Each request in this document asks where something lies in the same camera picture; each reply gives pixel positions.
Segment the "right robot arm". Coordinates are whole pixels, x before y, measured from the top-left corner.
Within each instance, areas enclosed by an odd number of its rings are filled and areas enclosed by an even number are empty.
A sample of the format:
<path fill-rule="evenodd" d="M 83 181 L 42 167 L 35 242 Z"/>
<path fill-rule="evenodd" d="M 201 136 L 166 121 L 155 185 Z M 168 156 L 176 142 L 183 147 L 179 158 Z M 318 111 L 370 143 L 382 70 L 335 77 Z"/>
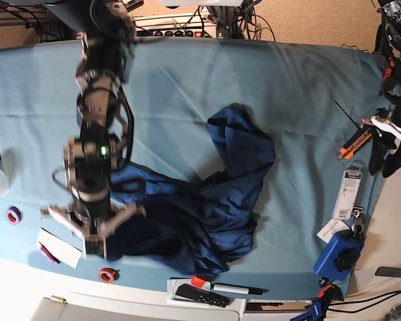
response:
<path fill-rule="evenodd" d="M 50 1 L 45 7 L 82 37 L 75 80 L 80 89 L 76 118 L 80 135 L 63 149 L 61 187 L 72 196 L 67 209 L 47 212 L 82 241 L 84 255 L 108 256 L 107 240 L 143 209 L 111 203 L 113 173 L 129 162 L 134 115 L 123 90 L 127 63 L 138 41 L 126 10 L 105 1 Z"/>

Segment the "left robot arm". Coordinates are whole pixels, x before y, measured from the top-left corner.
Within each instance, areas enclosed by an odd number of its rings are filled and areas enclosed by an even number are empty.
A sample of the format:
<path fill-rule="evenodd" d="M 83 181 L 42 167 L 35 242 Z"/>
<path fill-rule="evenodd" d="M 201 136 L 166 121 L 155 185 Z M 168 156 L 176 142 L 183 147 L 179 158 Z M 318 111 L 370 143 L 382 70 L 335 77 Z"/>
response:
<path fill-rule="evenodd" d="M 382 20 L 375 52 L 387 61 L 380 93 L 390 107 L 379 109 L 363 123 L 371 128 L 373 137 L 370 174 L 387 178 L 401 167 L 401 1 L 379 1 L 378 5 Z"/>

